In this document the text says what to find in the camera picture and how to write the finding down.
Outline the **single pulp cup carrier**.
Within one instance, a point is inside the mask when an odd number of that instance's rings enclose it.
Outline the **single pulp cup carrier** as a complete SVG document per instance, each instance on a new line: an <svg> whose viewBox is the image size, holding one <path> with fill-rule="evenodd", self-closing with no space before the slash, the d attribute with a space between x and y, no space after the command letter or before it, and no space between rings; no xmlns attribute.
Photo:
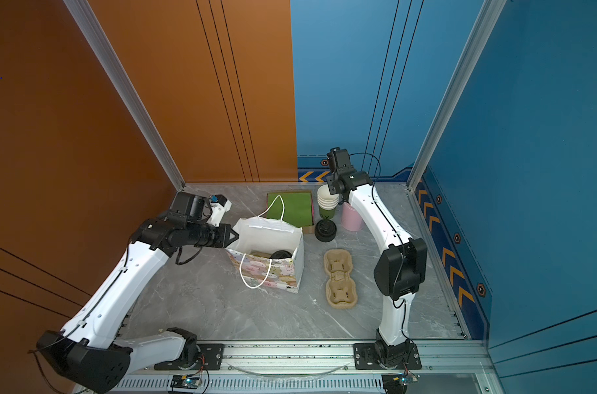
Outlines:
<svg viewBox="0 0 597 394"><path fill-rule="evenodd" d="M251 252L251 255L262 259L270 259L272 257L271 254L263 253L260 251L253 251Z"/></svg>

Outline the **cartoon animal paper gift bag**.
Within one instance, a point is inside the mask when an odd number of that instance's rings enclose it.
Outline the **cartoon animal paper gift bag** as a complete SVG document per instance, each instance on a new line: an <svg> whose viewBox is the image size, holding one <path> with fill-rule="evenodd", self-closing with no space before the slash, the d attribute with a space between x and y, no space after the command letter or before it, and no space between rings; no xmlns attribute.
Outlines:
<svg viewBox="0 0 597 394"><path fill-rule="evenodd" d="M285 211L285 200L278 194L266 211L241 218L233 227L239 239L226 251L248 289L299 292L304 269L303 229L287 223Z"/></svg>

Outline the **black plastic cup lid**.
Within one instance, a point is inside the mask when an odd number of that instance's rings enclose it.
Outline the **black plastic cup lid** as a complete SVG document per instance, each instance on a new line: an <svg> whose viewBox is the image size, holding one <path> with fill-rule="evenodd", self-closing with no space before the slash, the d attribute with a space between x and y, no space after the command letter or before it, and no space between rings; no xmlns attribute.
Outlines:
<svg viewBox="0 0 597 394"><path fill-rule="evenodd" d="M272 254L271 259L279 260L279 259L291 259L293 257L293 253L290 251L276 251Z"/></svg>

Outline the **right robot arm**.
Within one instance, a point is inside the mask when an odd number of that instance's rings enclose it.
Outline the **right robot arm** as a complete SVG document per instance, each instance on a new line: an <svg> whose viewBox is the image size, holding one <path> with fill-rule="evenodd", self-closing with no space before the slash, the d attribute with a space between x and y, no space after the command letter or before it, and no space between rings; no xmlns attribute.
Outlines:
<svg viewBox="0 0 597 394"><path fill-rule="evenodd" d="M413 300L426 278L426 242L398 224L366 172L341 167L332 171L327 185L359 213L381 252L373 270L382 294L382 320L375 341L377 362L385 369L420 370L421 356L409 334L409 319Z"/></svg>

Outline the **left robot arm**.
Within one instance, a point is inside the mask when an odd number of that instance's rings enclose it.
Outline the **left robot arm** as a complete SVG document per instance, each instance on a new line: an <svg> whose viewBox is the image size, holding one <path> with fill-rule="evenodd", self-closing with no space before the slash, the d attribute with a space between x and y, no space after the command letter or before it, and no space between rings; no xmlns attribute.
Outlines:
<svg viewBox="0 0 597 394"><path fill-rule="evenodd" d="M222 221L230 209L224 195L177 193L167 211L132 234L121 260L81 310L61 330L45 331L29 353L95 393L107 393L127 374L155 364L201 367L198 337L190 331L168 328L131 340L117 335L147 284L185 246L225 249L238 240L238 233Z"/></svg>

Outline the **stack of paper cups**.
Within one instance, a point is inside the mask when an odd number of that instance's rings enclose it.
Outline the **stack of paper cups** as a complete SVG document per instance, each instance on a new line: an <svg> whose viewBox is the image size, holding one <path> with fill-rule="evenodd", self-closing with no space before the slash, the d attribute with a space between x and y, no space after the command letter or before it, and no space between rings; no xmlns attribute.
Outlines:
<svg viewBox="0 0 597 394"><path fill-rule="evenodd" d="M318 209L322 219L331 220L336 215L337 207L340 203L340 195L332 194L328 185L318 188Z"/></svg>

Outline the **pink straw holder cup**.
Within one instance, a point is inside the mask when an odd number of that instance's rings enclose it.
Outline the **pink straw holder cup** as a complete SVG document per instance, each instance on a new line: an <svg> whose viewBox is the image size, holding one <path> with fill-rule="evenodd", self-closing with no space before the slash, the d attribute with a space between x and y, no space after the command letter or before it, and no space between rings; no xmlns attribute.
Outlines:
<svg viewBox="0 0 597 394"><path fill-rule="evenodd" d="M347 231L360 231L363 227L364 220L360 213L349 203L343 203L341 224Z"/></svg>

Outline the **stack of black lids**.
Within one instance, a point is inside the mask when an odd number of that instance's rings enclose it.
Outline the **stack of black lids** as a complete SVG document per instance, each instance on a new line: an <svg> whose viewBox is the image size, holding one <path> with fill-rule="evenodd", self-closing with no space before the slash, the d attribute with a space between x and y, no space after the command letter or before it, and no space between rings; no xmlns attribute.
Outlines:
<svg viewBox="0 0 597 394"><path fill-rule="evenodd" d="M331 242L336 238L337 226L329 219L322 219L317 222L314 228L314 234L318 241Z"/></svg>

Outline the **stack of pulp cup carriers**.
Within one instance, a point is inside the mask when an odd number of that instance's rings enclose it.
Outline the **stack of pulp cup carriers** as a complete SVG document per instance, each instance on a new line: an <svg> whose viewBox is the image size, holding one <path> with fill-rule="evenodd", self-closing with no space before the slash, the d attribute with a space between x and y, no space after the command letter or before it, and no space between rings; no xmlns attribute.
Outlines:
<svg viewBox="0 0 597 394"><path fill-rule="evenodd" d="M356 283L351 277L353 258L343 249L329 250L324 254L324 270L328 275L326 300L337 310L354 308L358 302Z"/></svg>

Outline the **green circuit board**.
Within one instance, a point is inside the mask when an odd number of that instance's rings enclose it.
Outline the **green circuit board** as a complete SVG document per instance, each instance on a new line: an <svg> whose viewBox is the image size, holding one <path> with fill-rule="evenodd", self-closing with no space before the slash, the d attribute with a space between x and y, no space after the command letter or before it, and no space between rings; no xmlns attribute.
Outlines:
<svg viewBox="0 0 597 394"><path fill-rule="evenodd" d="M170 381L169 393L194 393L204 389L203 379L193 374L173 375Z"/></svg>

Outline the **small right circuit board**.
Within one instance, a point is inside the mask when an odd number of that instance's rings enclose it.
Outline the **small right circuit board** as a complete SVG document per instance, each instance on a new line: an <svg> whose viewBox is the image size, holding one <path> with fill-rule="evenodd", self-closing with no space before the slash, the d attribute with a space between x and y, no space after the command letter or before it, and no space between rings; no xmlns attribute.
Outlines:
<svg viewBox="0 0 597 394"><path fill-rule="evenodd" d="M382 387L385 394L405 394L409 385L417 382L416 374L382 374Z"/></svg>

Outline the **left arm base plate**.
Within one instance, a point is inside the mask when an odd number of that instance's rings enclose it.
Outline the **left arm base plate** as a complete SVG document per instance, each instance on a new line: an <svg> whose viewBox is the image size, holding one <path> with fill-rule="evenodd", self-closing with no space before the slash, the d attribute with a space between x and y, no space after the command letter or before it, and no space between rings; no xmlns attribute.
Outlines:
<svg viewBox="0 0 597 394"><path fill-rule="evenodd" d="M165 361L155 364L153 368L160 371L188 371L200 369L209 371L221 368L225 346L221 343L203 343L186 345L180 356L174 361Z"/></svg>

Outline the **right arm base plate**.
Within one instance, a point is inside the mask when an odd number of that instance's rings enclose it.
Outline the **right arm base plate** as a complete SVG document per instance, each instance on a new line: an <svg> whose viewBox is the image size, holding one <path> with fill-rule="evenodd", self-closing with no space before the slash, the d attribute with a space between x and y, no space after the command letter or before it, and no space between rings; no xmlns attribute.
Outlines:
<svg viewBox="0 0 597 394"><path fill-rule="evenodd" d="M371 343L355 343L355 369L408 369L420 370L423 365L418 347L411 341L397 346L386 346L381 341Z"/></svg>

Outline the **aluminium front rail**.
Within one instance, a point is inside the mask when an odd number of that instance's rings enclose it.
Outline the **aluminium front rail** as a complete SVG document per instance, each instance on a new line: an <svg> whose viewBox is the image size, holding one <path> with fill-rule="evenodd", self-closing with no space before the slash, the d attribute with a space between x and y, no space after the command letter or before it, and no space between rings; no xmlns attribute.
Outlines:
<svg viewBox="0 0 597 394"><path fill-rule="evenodd" d="M423 367L420 370L355 369L355 343L372 340L260 340L224 341L221 368L213 373L254 375L354 374L412 371L414 374L494 373L487 349L480 341L415 340Z"/></svg>

